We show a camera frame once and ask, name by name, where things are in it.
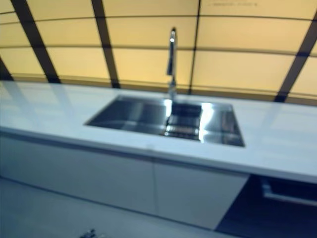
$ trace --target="faucet spout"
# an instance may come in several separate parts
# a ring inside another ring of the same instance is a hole
[[[169,38],[169,60],[167,65],[167,75],[172,76],[172,80],[169,83],[168,94],[173,100],[176,97],[176,49],[177,49],[176,28],[173,27],[170,32]]]

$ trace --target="backsplash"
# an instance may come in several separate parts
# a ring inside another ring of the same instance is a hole
[[[316,0],[1,0],[1,78],[317,105]]]

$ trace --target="white cabinet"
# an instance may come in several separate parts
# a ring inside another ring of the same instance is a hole
[[[152,159],[0,137],[0,173],[92,201],[154,214]]]
[[[215,229],[249,175],[155,162],[158,215]]]

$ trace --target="white countertop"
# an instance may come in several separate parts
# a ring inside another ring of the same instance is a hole
[[[246,147],[86,126],[118,95],[163,93],[2,81],[0,130],[202,166],[317,183],[317,107],[178,95],[230,103]]]

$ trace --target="kitchen sink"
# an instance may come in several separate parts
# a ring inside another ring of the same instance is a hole
[[[244,146],[230,104],[118,96],[86,125]]]

